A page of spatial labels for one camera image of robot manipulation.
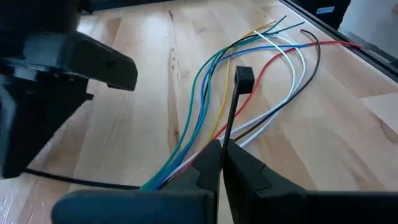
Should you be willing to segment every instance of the black cable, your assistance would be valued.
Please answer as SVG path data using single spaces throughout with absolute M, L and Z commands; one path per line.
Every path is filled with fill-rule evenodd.
M 47 179 L 67 182 L 67 183 L 71 183 L 71 184 L 86 185 L 86 186 L 90 186 L 90 187 L 102 187 L 102 188 L 119 189 L 119 190 L 137 190 L 137 189 L 139 189 L 139 187 L 131 186 L 131 185 L 109 184 L 109 183 L 103 183 L 103 182 L 75 179 L 75 178 L 71 178 L 71 177 L 62 177 L 60 175 L 49 174 L 46 172 L 32 170 L 29 168 L 26 168 L 26 170 L 24 172 L 27 174 L 36 175 L 36 176 L 44 177 Z
M 220 54 L 220 56 L 218 57 L 216 64 L 218 64 L 218 62 L 223 58 L 223 55 L 224 55 L 229 49 L 231 49 L 232 47 L 234 47 L 236 44 L 240 43 L 240 41 L 244 41 L 244 40 L 247 40 L 247 39 L 250 39 L 250 38 L 258 39 L 257 34 L 253 34 L 253 35 L 250 35 L 250 36 L 247 36 L 247 37 L 243 37 L 242 39 L 239 39 L 239 40 L 235 41 L 233 44 L 229 45 L 228 47 L 226 47 L 226 48 L 224 49 L 224 51 L 223 51 L 223 52 Z M 216 70 L 216 67 L 213 67 L 213 69 L 212 69 L 211 72 L 210 72 L 210 75 L 209 75 L 208 80 L 211 79 L 211 78 L 213 77 L 213 74 L 214 74 L 214 71 L 215 71 L 215 70 Z M 204 92 L 204 94 L 203 94 L 203 96 L 202 96 L 204 100 L 206 99 L 207 89 L 208 89 L 208 81 L 206 82 L 205 92 Z
M 317 64 L 315 65 L 314 71 L 311 74 L 310 78 L 304 83 L 304 85 L 302 85 L 294 94 L 291 98 L 289 98 L 285 103 L 282 103 L 280 106 L 278 106 L 273 112 L 271 112 L 268 116 L 262 118 L 257 124 L 255 124 L 253 127 L 249 128 L 247 131 L 245 131 L 244 133 L 242 133 L 241 135 L 239 135 L 238 137 L 236 137 L 234 139 L 234 141 L 238 141 L 241 138 L 245 137 L 247 134 L 249 134 L 250 132 L 252 132 L 253 130 L 255 130 L 258 126 L 260 126 L 262 123 L 266 122 L 272 115 L 274 115 L 276 112 L 280 111 L 284 106 L 286 106 L 288 103 L 290 103 L 297 95 L 299 95 L 301 93 L 301 91 L 304 90 L 305 87 L 307 87 L 307 85 L 312 81 L 312 79 L 314 78 L 315 74 L 318 72 L 319 69 L 319 64 L 321 61 L 321 45 L 319 43 L 318 38 L 311 33 L 310 31 L 307 30 L 300 30 L 300 32 L 304 32 L 309 34 L 310 36 L 312 36 L 315 41 L 317 42 L 317 49 L 318 49 L 318 59 L 317 59 Z

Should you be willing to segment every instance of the wood grain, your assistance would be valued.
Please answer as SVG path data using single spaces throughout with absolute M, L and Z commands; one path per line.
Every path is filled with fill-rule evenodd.
M 170 1 L 83 17 L 80 32 L 135 61 L 139 71 L 136 90 L 114 90 L 90 81 L 88 92 L 95 94 L 94 100 L 58 130 L 30 167 L 141 185 L 177 144 L 187 118 L 193 77 L 201 65 L 246 32 L 283 15 L 288 17 L 280 28 L 304 21 L 276 0 Z M 309 22 L 301 28 L 320 40 L 331 40 Z M 299 29 L 283 35 L 298 43 L 308 42 Z M 306 189 L 398 190 L 398 86 L 342 46 L 324 46 L 322 52 L 314 81 L 246 150 Z M 316 50 L 303 49 L 303 53 L 312 71 Z M 232 65 L 251 66 L 258 74 L 274 54 L 244 55 Z M 291 56 L 301 72 L 297 54 Z M 214 75 L 208 117 L 191 153 L 206 144 L 218 115 L 224 73 L 223 65 Z M 267 69 L 259 91 L 236 125 L 278 103 L 289 85 L 289 68 L 278 60 Z M 191 123 L 199 113 L 198 88 L 195 93 Z M 2 180 L 0 223 L 50 223 L 52 205 L 67 192 L 85 188 L 25 174 Z M 219 221 L 232 222 L 223 185 Z

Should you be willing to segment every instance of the black plastic tool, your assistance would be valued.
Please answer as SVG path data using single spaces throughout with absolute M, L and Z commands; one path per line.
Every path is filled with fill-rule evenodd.
M 17 177 L 93 95 L 89 79 L 133 91 L 129 57 L 76 31 L 90 2 L 0 3 L 0 176 Z

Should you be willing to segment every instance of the yellow wire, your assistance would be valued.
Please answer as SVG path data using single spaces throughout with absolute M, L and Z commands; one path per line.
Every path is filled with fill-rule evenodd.
M 258 27 L 258 28 L 256 28 L 256 29 L 254 29 L 254 30 L 248 32 L 247 34 L 245 34 L 244 36 L 242 36 L 242 38 L 245 38 L 245 37 L 251 35 L 254 31 L 259 31 L 259 30 L 265 29 L 265 28 L 271 26 L 274 22 L 276 22 L 276 21 L 272 21 L 272 22 L 270 22 L 270 23 L 268 23 L 268 24 L 266 24 L 266 25 L 260 26 L 260 27 Z M 221 116 L 222 116 L 223 113 L 224 113 L 225 102 L 226 102 L 226 95 L 227 95 L 227 92 L 228 92 L 229 66 L 230 66 L 230 65 L 231 65 L 231 58 L 228 59 L 228 62 L 227 62 L 227 64 L 226 64 L 226 73 L 225 73 L 225 84 L 224 84 L 223 102 L 221 103 L 220 112 L 218 113 L 218 117 L 217 117 L 216 123 L 215 123 L 215 125 L 214 125 L 214 128 L 213 128 L 213 130 L 212 130 L 211 133 L 210 133 L 208 142 L 210 142 L 210 141 L 213 139 L 213 135 L 214 135 L 214 133 L 216 133 L 216 130 L 217 130 L 217 128 L 218 128 L 218 124 L 220 123 Z

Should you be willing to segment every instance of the white wall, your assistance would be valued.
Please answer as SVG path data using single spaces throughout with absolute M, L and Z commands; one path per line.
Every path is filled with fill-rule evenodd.
M 340 27 L 398 58 L 398 0 L 351 0 Z

